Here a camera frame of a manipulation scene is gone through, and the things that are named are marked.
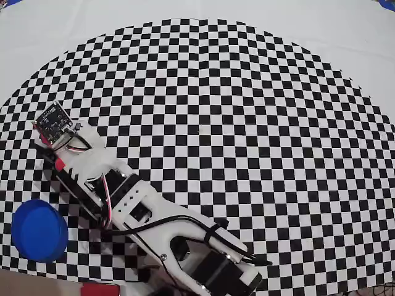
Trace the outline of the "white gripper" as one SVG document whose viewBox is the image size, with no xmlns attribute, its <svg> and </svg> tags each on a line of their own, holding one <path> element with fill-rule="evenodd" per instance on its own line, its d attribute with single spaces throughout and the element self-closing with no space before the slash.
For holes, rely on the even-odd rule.
<svg viewBox="0 0 395 296">
<path fill-rule="evenodd" d="M 104 141 L 96 128 L 90 125 L 52 126 L 51 160 L 101 161 L 104 155 Z M 33 130 L 35 144 L 47 148 L 46 138 Z"/>
</svg>

